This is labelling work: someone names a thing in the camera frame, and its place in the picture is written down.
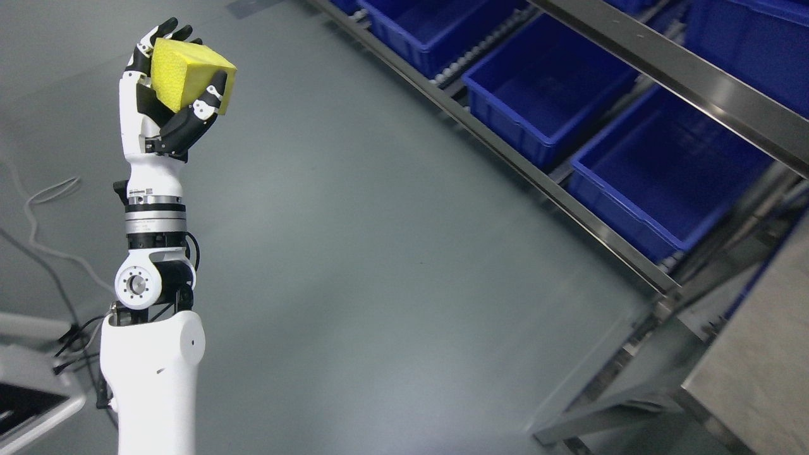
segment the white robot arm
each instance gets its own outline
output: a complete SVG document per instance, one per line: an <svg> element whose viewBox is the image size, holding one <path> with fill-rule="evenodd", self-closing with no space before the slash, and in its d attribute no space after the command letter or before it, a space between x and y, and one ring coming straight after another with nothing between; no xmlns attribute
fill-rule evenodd
<svg viewBox="0 0 809 455"><path fill-rule="evenodd" d="M191 311L197 272L186 256L179 174L188 149L217 118L227 74L216 73L178 113L161 103L151 88L151 55L157 38L191 35L190 26L175 31L177 24L171 18L136 44L119 85L121 141L131 174L113 188L125 206L129 256L116 274L118 301L101 331L101 371L112 396L104 391L98 403L118 413L119 455L195 450L197 365L205 333ZM173 314L156 321L150 318L155 305Z"/></svg>

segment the blue bin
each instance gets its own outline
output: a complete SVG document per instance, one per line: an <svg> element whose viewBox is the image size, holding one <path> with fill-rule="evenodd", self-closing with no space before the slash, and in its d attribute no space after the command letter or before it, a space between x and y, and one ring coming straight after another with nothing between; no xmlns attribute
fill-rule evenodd
<svg viewBox="0 0 809 455"><path fill-rule="evenodd" d="M809 5L790 0L695 0L686 46L809 117Z"/></svg>
<svg viewBox="0 0 809 455"><path fill-rule="evenodd" d="M359 9L357 0L331 0L331 2L343 10L343 12L347 15L352 15L356 10Z"/></svg>
<svg viewBox="0 0 809 455"><path fill-rule="evenodd" d="M472 114L538 168L565 158L637 72L543 15L464 74Z"/></svg>
<svg viewBox="0 0 809 455"><path fill-rule="evenodd" d="M433 78L527 5L525 0L360 0L371 31Z"/></svg>
<svg viewBox="0 0 809 455"><path fill-rule="evenodd" d="M605 0L610 5L623 11L628 15L637 15L649 6L654 5L655 0Z"/></svg>
<svg viewBox="0 0 809 455"><path fill-rule="evenodd" d="M772 159L657 87L571 163L568 191L660 263L693 248Z"/></svg>

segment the sponge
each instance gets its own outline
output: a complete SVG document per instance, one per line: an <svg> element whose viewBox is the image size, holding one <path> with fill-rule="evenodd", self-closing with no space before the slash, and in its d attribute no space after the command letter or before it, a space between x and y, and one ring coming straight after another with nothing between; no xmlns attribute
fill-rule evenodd
<svg viewBox="0 0 809 455"><path fill-rule="evenodd" d="M205 45L158 38L152 54L152 88L158 100L174 112L191 104L208 87L218 70L227 72L219 115L225 115L233 91L236 67Z"/></svg>

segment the white cable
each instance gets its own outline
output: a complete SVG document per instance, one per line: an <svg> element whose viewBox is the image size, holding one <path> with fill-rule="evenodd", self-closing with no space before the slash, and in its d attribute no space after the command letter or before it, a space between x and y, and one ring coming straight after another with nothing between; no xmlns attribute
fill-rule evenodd
<svg viewBox="0 0 809 455"><path fill-rule="evenodd" d="M81 267L84 268L84 270L87 272L88 275L90 275L90 278L95 282L95 284L97 284L99 287L102 287L109 293L115 295L115 290L112 289L112 286L109 283L105 282L103 279L99 278L99 276L95 273L90 263L87 262L85 258L49 248L36 241L36 232L39 228L39 221L37 221L36 216L34 216L34 211L31 208L31 205L44 204L46 202L51 202L58 198L66 196L67 194L71 193L72 191L78 188L78 184L81 181L81 177L79 176L71 177L65 181L61 181L55 185L49 186L48 188L42 189L36 192L33 196L28 197L28 195L25 192L25 188L23 187L23 182L19 178L19 171L17 170L17 167L14 166L10 161L6 161L2 158L0 158L0 163L3 163L6 165L6 167L8 167L9 172L11 172L11 179L14 181L14 185L17 189L17 192L23 199L26 199L25 204L23 205L23 211L25 212L25 217L28 219L28 223L31 225L31 233L28 236L28 243L34 249L41 251L42 253L54 257L59 257L60 259L66 259L68 261L76 262L77 264L79 264ZM47 197L40 198L43 194L46 194L51 191L55 191L55 193L50 194Z"/></svg>

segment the shelf rail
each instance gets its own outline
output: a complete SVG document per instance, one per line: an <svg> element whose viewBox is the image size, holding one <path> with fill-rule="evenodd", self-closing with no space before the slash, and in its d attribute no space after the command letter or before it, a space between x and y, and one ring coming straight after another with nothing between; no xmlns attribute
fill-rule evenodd
<svg viewBox="0 0 809 455"><path fill-rule="evenodd" d="M603 0L528 0L809 178L809 121Z"/></svg>
<svg viewBox="0 0 809 455"><path fill-rule="evenodd" d="M307 0L307 2L323 11L331 20L340 25L343 31L363 44L382 62L390 66L396 73L404 78L404 80L413 85L436 106L441 108L447 115L455 119L455 121L461 124L469 133L486 145L492 152L506 161L518 174L544 193L560 210L565 212L610 253L624 262L632 272L637 274L657 292L666 295L680 288L680 285L674 279L643 256L643 254L613 231L604 221L593 215L581 202L567 193L559 184L536 168L530 161L523 158L523 156L506 141L467 111L464 106L453 100L441 88L432 84L426 77L388 48L361 24L354 22L329 0Z"/></svg>

